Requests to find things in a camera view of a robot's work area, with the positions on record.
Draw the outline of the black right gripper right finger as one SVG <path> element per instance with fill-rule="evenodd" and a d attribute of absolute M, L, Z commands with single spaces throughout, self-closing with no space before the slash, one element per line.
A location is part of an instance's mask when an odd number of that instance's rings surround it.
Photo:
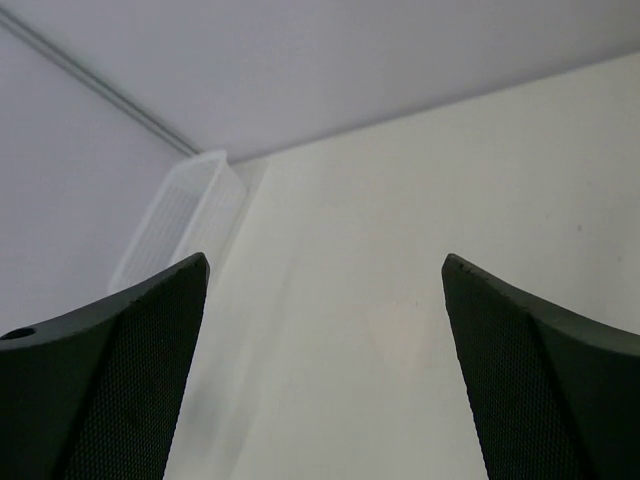
<path fill-rule="evenodd" d="M 457 256 L 445 306 L 491 479 L 635 479 L 639 338 Z"/>

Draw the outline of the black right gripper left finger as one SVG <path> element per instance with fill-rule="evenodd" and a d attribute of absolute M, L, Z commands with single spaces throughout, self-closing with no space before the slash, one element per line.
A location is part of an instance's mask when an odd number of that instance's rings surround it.
<path fill-rule="evenodd" d="M 160 479 L 204 315 L 195 253 L 1 338 L 5 479 Z"/>

